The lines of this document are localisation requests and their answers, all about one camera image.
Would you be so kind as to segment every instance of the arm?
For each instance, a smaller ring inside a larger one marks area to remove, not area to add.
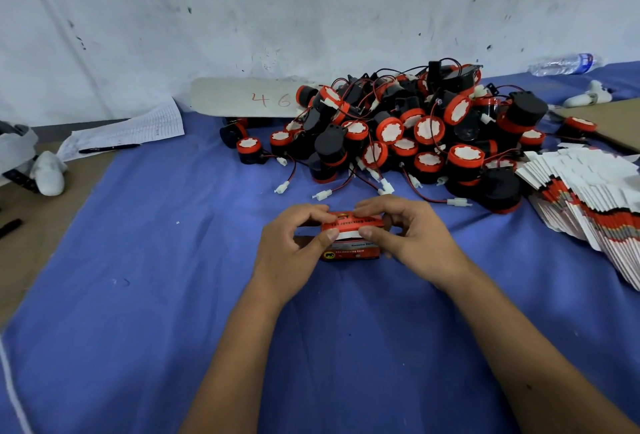
[[[360,234],[449,295],[524,433],[640,433],[467,258],[427,203],[381,196],[355,210],[376,213],[401,226],[402,236],[371,227]]]
[[[337,237],[326,230],[307,246],[293,241],[308,220],[335,221],[326,205],[296,205],[262,229],[253,275],[229,315],[222,338],[180,434],[254,433],[271,336],[284,305],[307,283]]]

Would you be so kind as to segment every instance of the human hand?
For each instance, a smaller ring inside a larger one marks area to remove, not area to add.
[[[395,255],[405,266],[439,289],[472,264],[427,202],[382,195],[356,204],[356,217],[385,214],[385,222],[402,227],[399,235],[377,227],[361,227],[360,235]]]
[[[250,285],[278,311],[307,284],[322,253],[338,236],[337,228],[320,232],[306,246],[294,242],[296,228],[308,222],[331,223],[327,205],[293,205],[262,228]]]

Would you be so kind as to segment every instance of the flattened packaging box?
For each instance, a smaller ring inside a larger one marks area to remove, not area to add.
[[[331,213],[338,219],[333,223],[324,223],[321,230],[337,228],[340,230],[340,235],[331,247],[324,251],[322,260],[378,259],[380,257],[380,247],[363,239],[358,233],[358,229],[364,225],[384,227],[380,216],[354,217],[351,212]]]

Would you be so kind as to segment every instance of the fingernail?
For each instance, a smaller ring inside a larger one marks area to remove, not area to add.
[[[330,228],[326,234],[329,237],[329,239],[336,240],[340,235],[340,230],[338,230],[337,228]]]
[[[358,232],[360,233],[360,235],[362,237],[364,237],[365,239],[369,239],[371,238],[371,227],[369,226],[365,226],[365,227],[361,227],[358,229]]]

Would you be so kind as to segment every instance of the blue cloth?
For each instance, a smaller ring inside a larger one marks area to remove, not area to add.
[[[550,102],[591,78],[640,96],[640,63],[587,76],[491,79]],[[261,227],[317,185],[299,169],[245,166],[220,121],[185,114],[186,135],[120,152],[6,328],[36,432],[173,433],[250,277]],[[266,140],[270,130],[256,134]],[[399,174],[388,179],[413,197]],[[428,187],[446,197],[444,187]],[[350,210],[354,180],[326,203]],[[460,246],[597,388],[640,422],[640,295],[604,255],[546,228],[529,203],[492,215],[436,205]],[[19,427],[0,393],[4,433]],[[394,260],[321,262],[276,326],[262,433],[517,432],[451,301]]]

